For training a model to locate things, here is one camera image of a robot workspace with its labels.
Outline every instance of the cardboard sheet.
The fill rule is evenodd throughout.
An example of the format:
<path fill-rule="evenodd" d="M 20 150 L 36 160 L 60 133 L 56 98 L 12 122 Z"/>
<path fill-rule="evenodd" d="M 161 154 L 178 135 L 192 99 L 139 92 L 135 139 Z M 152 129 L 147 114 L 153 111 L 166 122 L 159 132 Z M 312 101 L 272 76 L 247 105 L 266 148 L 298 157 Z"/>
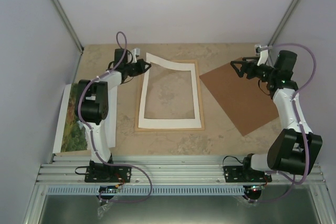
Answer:
<path fill-rule="evenodd" d="M 258 79 L 239 78 L 230 63 L 200 79 L 243 136 L 279 116 L 273 100 L 258 88 Z M 268 93 L 265 83 L 260 86 Z"/>

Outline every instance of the gray wall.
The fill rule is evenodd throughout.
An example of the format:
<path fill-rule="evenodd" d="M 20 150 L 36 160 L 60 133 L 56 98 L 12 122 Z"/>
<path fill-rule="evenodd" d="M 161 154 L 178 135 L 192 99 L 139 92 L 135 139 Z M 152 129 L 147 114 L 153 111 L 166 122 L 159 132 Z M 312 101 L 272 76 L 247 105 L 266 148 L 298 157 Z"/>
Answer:
<path fill-rule="evenodd" d="M 297 42 L 316 55 L 317 72 L 310 86 L 300 95 L 301 107 L 309 126 L 323 138 L 319 155 L 327 184 L 336 204 L 336 0 L 302 0 L 277 43 Z M 299 53 L 293 79 L 302 85 L 310 76 L 310 56 Z"/>
<path fill-rule="evenodd" d="M 22 223 L 79 55 L 50 0 L 0 4 L 0 216 Z"/>
<path fill-rule="evenodd" d="M 130 43 L 268 42 L 290 1 L 60 0 L 84 45 L 116 30 Z"/>

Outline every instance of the cable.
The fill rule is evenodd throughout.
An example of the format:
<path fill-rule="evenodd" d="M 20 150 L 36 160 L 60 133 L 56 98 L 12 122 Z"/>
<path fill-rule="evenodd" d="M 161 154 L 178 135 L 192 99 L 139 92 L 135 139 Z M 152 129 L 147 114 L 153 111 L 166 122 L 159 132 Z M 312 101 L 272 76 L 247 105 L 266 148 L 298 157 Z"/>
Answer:
<path fill-rule="evenodd" d="M 225 157 L 223 158 L 223 161 L 222 161 L 222 166 L 224 166 L 224 160 L 225 160 L 227 157 L 232 157 L 232 158 L 234 158 L 236 161 L 238 161 L 239 163 L 243 164 L 241 161 L 239 161 L 239 159 L 238 159 L 237 157 L 234 157 L 234 156 L 225 156 Z"/>
<path fill-rule="evenodd" d="M 78 172 L 77 172 L 77 169 L 80 169 L 80 168 L 89 168 L 89 166 L 78 166 L 78 167 L 75 169 L 75 173 L 76 173 L 77 175 L 86 175 L 86 173 L 78 173 Z"/>
<path fill-rule="evenodd" d="M 129 63 L 131 63 L 131 62 L 134 60 L 134 56 L 133 56 L 133 54 L 132 54 L 132 52 L 131 52 L 130 50 L 127 50 L 127 52 L 129 52 L 129 53 L 131 54 L 131 56 L 132 56 L 132 59 L 131 59 L 131 61 L 129 62 Z"/>
<path fill-rule="evenodd" d="M 261 89 L 261 87 L 260 87 L 260 82 L 261 82 L 261 80 L 259 79 L 259 80 L 258 80 L 258 87 L 259 87 L 259 89 L 260 89 L 265 95 L 271 95 L 271 94 L 268 94 L 268 93 L 266 93 L 264 90 Z"/>
<path fill-rule="evenodd" d="M 119 186 L 122 186 L 123 184 L 125 184 L 125 180 L 123 178 L 120 177 L 120 175 L 118 173 L 115 174 L 116 177 L 118 178 L 118 181 L 121 182 L 119 184 Z"/>
<path fill-rule="evenodd" d="M 268 185 L 268 180 L 267 180 L 267 177 L 264 176 L 264 179 L 266 180 L 266 183 L 264 183 L 264 187 Z"/>
<path fill-rule="evenodd" d="M 109 166 L 120 166 L 120 165 L 122 165 L 122 166 L 126 166 L 126 167 L 131 167 L 131 168 L 137 169 L 137 170 L 141 171 L 141 172 L 146 176 L 146 178 L 148 179 L 148 182 L 149 182 L 149 184 L 150 184 L 150 191 L 149 191 L 148 195 L 146 195 L 146 196 L 145 196 L 144 198 L 142 198 L 142 199 L 138 199 L 138 200 L 113 200 L 113 199 L 110 199 L 110 200 L 104 200 L 104 199 L 102 199 L 102 198 L 100 197 L 100 194 L 99 194 L 99 200 L 101 200 L 101 201 L 106 201 L 106 202 L 117 202 L 117 203 L 135 203 L 135 202 L 142 202 L 142 201 L 145 201 L 145 200 L 147 200 L 147 199 L 151 196 L 152 191 L 153 191 L 153 184 L 152 184 L 151 178 L 149 177 L 149 175 L 148 175 L 143 169 L 141 169 L 141 168 L 139 168 L 139 167 L 137 167 L 137 166 L 134 166 L 134 165 L 128 165 L 128 164 L 110 164 L 110 163 L 107 163 L 106 161 L 104 161 L 104 160 L 101 158 L 101 156 L 99 155 L 99 153 L 98 153 L 98 151 L 97 151 L 97 149 L 96 149 L 96 146 L 95 146 L 95 144 L 94 144 L 94 141 L 93 141 L 93 128 L 91 127 L 91 125 L 90 125 L 89 123 L 87 123 L 87 122 L 83 119 L 83 117 L 82 117 L 82 115 L 81 115 L 81 107 L 82 107 L 83 99 L 84 99 L 84 97 L 85 97 L 86 92 L 89 90 L 90 86 L 91 86 L 93 83 L 95 83 L 96 81 L 98 81 L 98 80 L 100 80 L 100 79 L 102 79 L 102 78 L 104 78 L 104 77 L 110 75 L 110 74 L 114 71 L 114 69 L 116 69 L 116 68 L 119 66 L 119 64 L 122 62 L 123 58 L 125 57 L 125 55 L 126 55 L 126 53 L 127 53 L 127 38 L 126 38 L 126 35 L 125 35 L 122 31 L 117 32 L 116 39 L 117 39 L 117 44 L 118 44 L 118 46 L 119 46 L 120 48 L 122 48 L 122 47 L 121 47 L 121 45 L 120 45 L 120 43 L 119 43 L 119 40 L 118 40 L 118 35 L 119 35 L 119 34 L 121 34 L 121 35 L 124 37 L 124 39 L 125 39 L 125 48 L 124 48 L 124 52 L 123 52 L 123 54 L 122 54 L 122 57 L 120 58 L 119 62 L 118 62 L 116 65 L 114 65 L 114 67 L 113 67 L 111 70 L 107 70 L 107 71 L 106 71 L 105 73 L 103 73 L 102 75 L 97 76 L 96 78 L 92 79 L 92 80 L 87 84 L 87 86 L 84 88 L 83 93 L 82 93 L 82 95 L 80 96 L 80 98 L 79 98 L 79 102 L 78 102 L 78 118 L 79 118 L 79 120 L 80 120 L 83 124 L 85 124 L 85 125 L 89 128 L 89 130 L 90 130 L 90 137 L 91 137 L 91 144 L 92 144 L 92 150 L 95 152 L 95 154 L 96 154 L 96 156 L 97 156 L 97 158 L 99 159 L 100 162 L 102 162 L 102 163 L 105 164 L 105 165 L 109 165 Z"/>
<path fill-rule="evenodd" d="M 121 85 L 126 84 L 126 83 L 129 83 L 131 80 L 126 81 L 126 82 L 122 83 Z"/>
<path fill-rule="evenodd" d="M 111 69 L 111 65 L 114 63 L 114 61 L 111 61 L 109 65 L 107 66 L 107 69 Z"/>

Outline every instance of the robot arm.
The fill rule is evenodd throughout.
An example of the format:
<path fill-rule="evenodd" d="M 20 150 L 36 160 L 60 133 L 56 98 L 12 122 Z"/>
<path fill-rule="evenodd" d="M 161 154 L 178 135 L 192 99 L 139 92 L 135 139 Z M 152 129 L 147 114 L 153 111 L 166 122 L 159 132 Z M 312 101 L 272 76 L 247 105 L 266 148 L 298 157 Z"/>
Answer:
<path fill-rule="evenodd" d="M 120 61 L 123 51 L 124 49 L 115 50 L 114 61 L 109 64 L 109 68 L 113 63 L 116 64 L 116 62 Z M 111 104 L 112 97 L 115 95 L 113 93 L 114 88 L 123 84 L 127 77 L 135 77 L 143 74 L 151 67 L 151 64 L 145 62 L 143 59 L 136 59 L 139 54 L 140 50 L 138 48 L 134 49 L 132 52 L 128 51 L 128 56 L 124 57 L 122 62 L 115 68 L 114 72 L 90 86 L 85 93 L 85 99 L 81 104 L 81 115 L 92 128 L 93 141 L 97 153 L 106 163 L 113 164 L 112 155 L 108 148 L 107 137 L 115 137 L 115 135 L 109 134 L 110 129 L 115 127 L 115 125 L 112 125 L 111 116 L 111 114 L 115 112 L 112 110 L 116 109 Z M 79 99 L 89 82 L 89 80 L 80 80 L 78 82 L 75 106 L 75 114 L 77 116 Z M 111 167 L 103 164 L 102 161 L 98 159 L 91 144 L 91 129 L 85 124 L 84 127 L 86 130 L 87 142 L 91 147 L 91 160 L 89 167 L 87 168 L 86 174 L 88 175 L 85 177 L 85 182 L 114 182 L 114 170 L 116 169 L 119 170 L 118 176 L 120 175 L 123 178 L 120 171 L 124 170 L 125 167 Z"/>
<path fill-rule="evenodd" d="M 246 74 L 247 79 L 259 78 L 262 82 L 267 82 L 267 89 L 278 109 L 282 126 L 282 131 L 270 147 L 268 154 L 249 154 L 244 158 L 243 175 L 247 180 L 254 176 L 260 177 L 259 171 L 264 173 L 270 169 L 303 175 L 306 162 L 299 123 L 302 124 L 308 139 L 309 172 L 322 146 L 321 136 L 314 135 L 306 123 L 299 103 L 299 94 L 295 97 L 295 104 L 301 122 L 297 121 L 292 105 L 292 97 L 298 90 L 297 84 L 291 80 L 297 55 L 291 51 L 282 50 L 274 67 L 271 67 L 264 64 L 268 55 L 268 51 L 265 51 L 265 53 L 261 52 L 262 57 L 243 58 L 242 61 L 231 62 L 239 77 L 242 78 Z"/>

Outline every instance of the table surface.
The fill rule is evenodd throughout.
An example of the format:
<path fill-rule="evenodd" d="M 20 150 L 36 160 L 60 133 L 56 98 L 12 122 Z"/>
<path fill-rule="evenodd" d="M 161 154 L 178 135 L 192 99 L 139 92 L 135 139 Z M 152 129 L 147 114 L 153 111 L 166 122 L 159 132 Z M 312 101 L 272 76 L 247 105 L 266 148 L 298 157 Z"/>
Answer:
<path fill-rule="evenodd" d="M 103 73 L 114 59 L 117 45 L 88 45 L 78 67 L 76 82 Z M 207 73 L 239 57 L 254 55 L 254 44 L 130 44 L 145 54 L 167 60 L 197 59 L 199 74 Z M 242 136 L 201 82 L 204 131 L 134 132 L 139 77 L 118 86 L 117 136 L 113 155 L 245 155 L 266 153 L 281 131 L 279 118 Z M 161 101 L 171 96 L 162 95 Z M 67 154 L 89 155 L 89 151 Z"/>

